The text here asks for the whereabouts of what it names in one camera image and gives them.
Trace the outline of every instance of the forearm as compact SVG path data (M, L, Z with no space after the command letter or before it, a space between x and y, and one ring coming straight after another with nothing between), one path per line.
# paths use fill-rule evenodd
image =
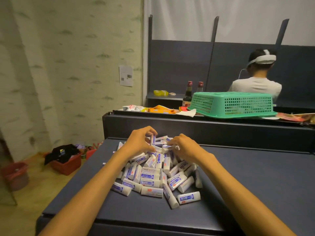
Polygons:
M86 236L117 175L128 161L120 149L104 167L62 208L40 236Z
M295 235L256 196L226 171L213 154L203 152L199 165L246 235Z

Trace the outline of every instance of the wooden floor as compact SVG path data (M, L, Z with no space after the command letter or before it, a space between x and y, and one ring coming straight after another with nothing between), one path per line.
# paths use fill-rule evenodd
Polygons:
M13 205L10 194L0 193L1 236L34 236L37 218L76 173L64 176L49 165L44 167L44 158L39 154L28 159L27 163L30 182L13 193L18 205Z

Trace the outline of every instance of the green laundry basket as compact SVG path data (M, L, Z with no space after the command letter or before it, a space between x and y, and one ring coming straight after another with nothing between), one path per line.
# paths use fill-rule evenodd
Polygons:
M214 118L274 116L273 99L267 93L196 92L189 110Z

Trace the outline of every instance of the hand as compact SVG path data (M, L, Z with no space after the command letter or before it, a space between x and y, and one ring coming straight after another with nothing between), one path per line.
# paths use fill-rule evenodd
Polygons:
M156 152L154 146L150 146L150 140L146 136L157 135L157 132L150 126L133 130L126 143L121 149L128 151L129 159L140 155L143 152Z
M182 133L179 136L174 137L167 144L179 146L180 150L174 148L173 152L189 163L199 164L202 161L202 156L208 153L199 146L198 143Z

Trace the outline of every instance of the dark gray shelf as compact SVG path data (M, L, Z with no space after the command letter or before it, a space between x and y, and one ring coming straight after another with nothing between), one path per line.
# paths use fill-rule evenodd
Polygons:
M148 93L146 96L146 99L166 99L166 100L183 100L184 94L182 93L177 93L175 96L174 95L168 95L166 97L157 97L153 93Z

